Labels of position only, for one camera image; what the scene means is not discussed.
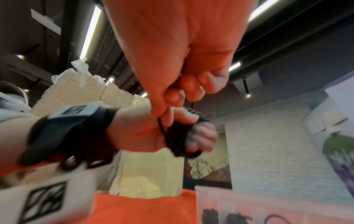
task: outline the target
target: orange tablecloth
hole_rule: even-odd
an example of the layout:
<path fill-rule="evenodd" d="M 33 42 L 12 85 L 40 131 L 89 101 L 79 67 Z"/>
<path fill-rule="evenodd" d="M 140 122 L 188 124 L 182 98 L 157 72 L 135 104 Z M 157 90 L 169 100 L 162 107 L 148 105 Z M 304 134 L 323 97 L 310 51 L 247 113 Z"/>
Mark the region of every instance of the orange tablecloth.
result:
<path fill-rule="evenodd" d="M 132 199 L 96 196 L 95 212 L 81 224 L 196 224 L 196 192 L 183 189 L 179 197 Z"/>

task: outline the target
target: hand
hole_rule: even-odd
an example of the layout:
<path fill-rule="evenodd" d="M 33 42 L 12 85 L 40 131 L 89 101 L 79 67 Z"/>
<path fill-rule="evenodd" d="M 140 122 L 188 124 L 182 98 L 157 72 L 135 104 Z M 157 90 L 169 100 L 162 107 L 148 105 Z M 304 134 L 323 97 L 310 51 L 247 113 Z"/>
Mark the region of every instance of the hand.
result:
<path fill-rule="evenodd" d="M 135 106 L 118 110 L 107 128 L 107 135 L 113 145 L 132 152 L 156 152 L 166 147 L 165 137 L 157 124 L 157 119 L 149 115 L 151 106 Z M 173 109 L 174 120 L 183 124 L 195 124 L 199 116 L 185 108 Z M 198 123 L 193 126 L 186 140 L 188 152 L 212 151 L 218 141 L 215 126 L 211 123 Z"/>
<path fill-rule="evenodd" d="M 152 117 L 172 117 L 168 106 L 184 104 L 180 90 L 193 102 L 225 87 L 256 2 L 104 0 L 119 44 L 148 93 Z"/>

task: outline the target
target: plastic container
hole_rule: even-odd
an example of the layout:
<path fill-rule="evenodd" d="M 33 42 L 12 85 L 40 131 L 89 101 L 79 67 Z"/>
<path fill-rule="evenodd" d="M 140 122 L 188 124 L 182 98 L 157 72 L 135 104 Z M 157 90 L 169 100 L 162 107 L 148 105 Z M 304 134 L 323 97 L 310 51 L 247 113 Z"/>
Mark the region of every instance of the plastic container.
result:
<path fill-rule="evenodd" d="M 196 186 L 197 224 L 353 224 L 354 207 Z"/>

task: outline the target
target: white brick wall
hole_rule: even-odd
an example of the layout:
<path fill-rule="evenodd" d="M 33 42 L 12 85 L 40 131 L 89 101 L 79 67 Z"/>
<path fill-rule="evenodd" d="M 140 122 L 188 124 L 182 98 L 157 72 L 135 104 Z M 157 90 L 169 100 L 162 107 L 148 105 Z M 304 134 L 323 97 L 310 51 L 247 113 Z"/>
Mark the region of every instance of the white brick wall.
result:
<path fill-rule="evenodd" d="M 302 119 L 314 96 L 301 95 L 223 120 L 234 190 L 354 204 L 304 128 Z"/>

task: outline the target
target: forearm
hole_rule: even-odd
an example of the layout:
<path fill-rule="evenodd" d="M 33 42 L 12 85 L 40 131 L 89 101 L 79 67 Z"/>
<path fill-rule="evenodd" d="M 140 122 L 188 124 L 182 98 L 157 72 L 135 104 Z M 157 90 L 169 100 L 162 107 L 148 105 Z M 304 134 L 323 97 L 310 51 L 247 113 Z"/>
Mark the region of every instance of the forearm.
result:
<path fill-rule="evenodd" d="M 18 165 L 18 159 L 26 150 L 30 130 L 38 119 L 38 117 L 24 117 L 0 123 L 0 176 L 47 164 L 40 163 L 26 167 Z"/>

